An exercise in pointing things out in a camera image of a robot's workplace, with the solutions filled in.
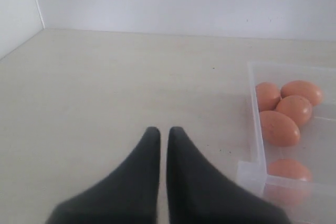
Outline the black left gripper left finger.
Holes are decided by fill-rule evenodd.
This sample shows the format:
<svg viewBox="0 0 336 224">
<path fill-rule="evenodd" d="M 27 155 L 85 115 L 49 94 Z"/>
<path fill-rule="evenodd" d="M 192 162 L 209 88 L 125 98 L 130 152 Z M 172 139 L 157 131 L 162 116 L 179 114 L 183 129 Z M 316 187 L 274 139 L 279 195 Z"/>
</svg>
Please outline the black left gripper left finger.
<svg viewBox="0 0 336 224">
<path fill-rule="evenodd" d="M 129 156 L 106 178 L 60 203 L 47 223 L 156 223 L 161 135 L 148 127 Z"/>
</svg>

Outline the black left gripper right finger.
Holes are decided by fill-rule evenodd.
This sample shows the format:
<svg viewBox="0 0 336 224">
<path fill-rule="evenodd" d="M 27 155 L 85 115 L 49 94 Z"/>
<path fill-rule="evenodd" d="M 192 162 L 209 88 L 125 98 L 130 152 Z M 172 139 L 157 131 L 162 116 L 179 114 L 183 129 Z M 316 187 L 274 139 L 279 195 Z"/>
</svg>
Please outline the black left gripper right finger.
<svg viewBox="0 0 336 224">
<path fill-rule="evenodd" d="M 282 209 L 224 176 L 178 126 L 169 132 L 166 188 L 170 223 L 291 222 Z"/>
</svg>

